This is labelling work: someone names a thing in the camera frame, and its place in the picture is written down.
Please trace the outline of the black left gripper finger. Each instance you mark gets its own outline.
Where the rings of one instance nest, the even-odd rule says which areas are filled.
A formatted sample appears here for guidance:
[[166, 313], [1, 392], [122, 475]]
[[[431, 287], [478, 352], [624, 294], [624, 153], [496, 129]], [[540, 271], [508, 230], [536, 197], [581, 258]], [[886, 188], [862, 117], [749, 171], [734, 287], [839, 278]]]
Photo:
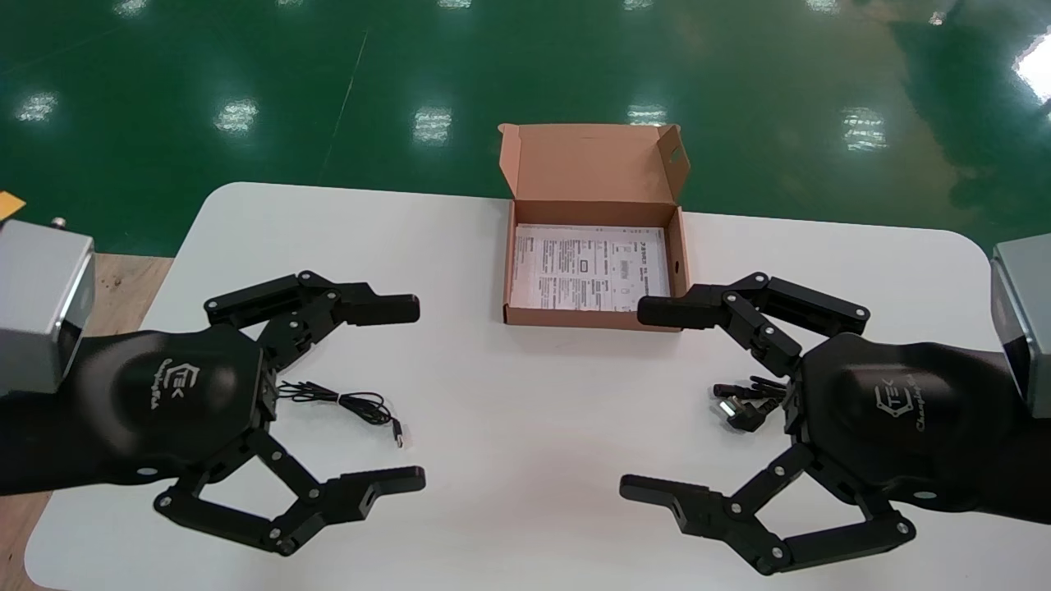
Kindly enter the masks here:
[[[206, 485], [260, 458], [296, 500], [274, 519], [200, 497]], [[383, 495], [417, 493], [425, 487], [419, 466], [342, 474], [320, 483], [266, 431], [247, 431], [203, 466], [154, 498], [154, 511], [177, 526], [289, 557], [323, 528], [367, 519]]]
[[416, 295], [379, 295], [368, 283], [333, 283], [313, 272], [279, 277], [206, 300], [215, 326], [263, 324], [255, 341], [269, 369], [285, 370], [337, 327], [412, 324], [420, 319]]

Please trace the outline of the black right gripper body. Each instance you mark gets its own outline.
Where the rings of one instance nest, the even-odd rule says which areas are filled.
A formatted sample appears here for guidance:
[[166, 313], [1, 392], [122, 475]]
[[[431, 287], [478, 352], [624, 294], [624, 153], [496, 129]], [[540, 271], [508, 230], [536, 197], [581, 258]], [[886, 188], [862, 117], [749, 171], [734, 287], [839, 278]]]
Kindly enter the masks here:
[[833, 337], [791, 380], [786, 430], [838, 485], [932, 511], [1017, 511], [1002, 458], [1027, 417], [1002, 352]]

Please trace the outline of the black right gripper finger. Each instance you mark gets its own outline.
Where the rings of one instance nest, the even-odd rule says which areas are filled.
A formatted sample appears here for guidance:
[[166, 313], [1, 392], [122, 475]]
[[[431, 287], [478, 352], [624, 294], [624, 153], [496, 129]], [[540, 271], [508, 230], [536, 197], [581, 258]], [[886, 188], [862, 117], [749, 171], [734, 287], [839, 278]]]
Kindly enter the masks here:
[[862, 334], [870, 311], [859, 304], [765, 273], [729, 285], [695, 284], [685, 295], [643, 295], [642, 325], [679, 329], [720, 328], [776, 378], [791, 378], [803, 356], [775, 318], [822, 337]]
[[[843, 493], [862, 511], [860, 523], [781, 538], [758, 514], [803, 474], [830, 493]], [[916, 537], [916, 528], [886, 495], [863, 488], [815, 449], [796, 442], [746, 485], [724, 495], [701, 485], [626, 474], [621, 497], [668, 508], [680, 531], [728, 545], [760, 575], [822, 567], [889, 552]]]

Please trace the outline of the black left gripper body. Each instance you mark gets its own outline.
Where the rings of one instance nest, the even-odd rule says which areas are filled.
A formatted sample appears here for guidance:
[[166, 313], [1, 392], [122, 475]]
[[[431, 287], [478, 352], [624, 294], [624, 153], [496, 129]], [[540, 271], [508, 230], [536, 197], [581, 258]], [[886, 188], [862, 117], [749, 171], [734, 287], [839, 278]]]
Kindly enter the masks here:
[[277, 417], [274, 393], [265, 352], [232, 327], [92, 337], [78, 354], [91, 483], [221, 482]]

